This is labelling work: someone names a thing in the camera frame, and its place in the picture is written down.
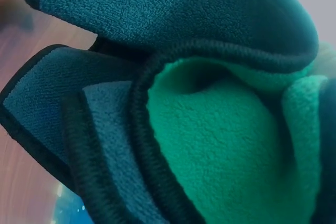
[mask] fleece fabric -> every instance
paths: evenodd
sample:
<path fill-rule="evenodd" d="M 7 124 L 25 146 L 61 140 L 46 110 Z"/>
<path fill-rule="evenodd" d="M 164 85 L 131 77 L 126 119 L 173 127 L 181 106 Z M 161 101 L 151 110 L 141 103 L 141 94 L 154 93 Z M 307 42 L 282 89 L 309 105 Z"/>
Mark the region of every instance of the fleece fabric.
<path fill-rule="evenodd" d="M 324 119 L 334 80 L 256 70 L 211 41 L 201 56 L 199 44 L 160 52 L 131 89 L 132 144 L 163 213 L 173 223 L 334 223 L 334 119 Z"/>
<path fill-rule="evenodd" d="M 195 87 L 197 76 L 176 74 L 188 68 L 181 64 L 203 79 L 219 70 L 202 59 L 166 65 L 147 109 L 161 152 L 206 223 L 309 223 L 320 190 L 318 94 L 325 78 L 288 91 L 289 136 L 241 81 L 227 74 Z"/>
<path fill-rule="evenodd" d="M 316 45 L 315 28 L 297 0 L 26 2 L 113 42 L 148 50 L 194 38 L 222 40 L 283 54 L 311 51 Z"/>
<path fill-rule="evenodd" d="M 118 205 L 124 206 L 125 211 L 132 215 L 131 221 L 148 224 L 168 223 L 161 216 L 146 189 L 130 146 L 127 120 L 130 85 L 130 81 L 96 84 L 84 88 L 74 98 L 64 100 L 64 141 L 70 166 L 78 193 L 83 197 L 86 206 L 100 207 L 101 202 L 105 202 L 98 212 L 104 210 L 114 213 Z M 83 111 L 90 115 L 90 119 L 79 116 L 74 120 L 73 115 L 84 114 Z M 89 133 L 90 129 L 94 132 L 93 135 Z M 100 159 L 99 162 L 92 161 L 95 156 Z M 90 162 L 94 170 L 92 173 L 87 170 Z M 103 173 L 104 165 L 108 174 Z M 97 191 L 107 190 L 109 187 L 112 191 L 109 194 L 105 192 L 106 200 L 98 200 Z M 93 213 L 95 220 L 97 215 L 97 212 Z M 110 216 L 102 216 L 99 217 L 100 223 L 110 223 Z"/>
<path fill-rule="evenodd" d="M 130 80 L 137 66 L 63 45 L 45 48 L 0 94 L 0 123 L 47 171 L 74 190 L 62 143 L 60 101 L 101 82 Z"/>

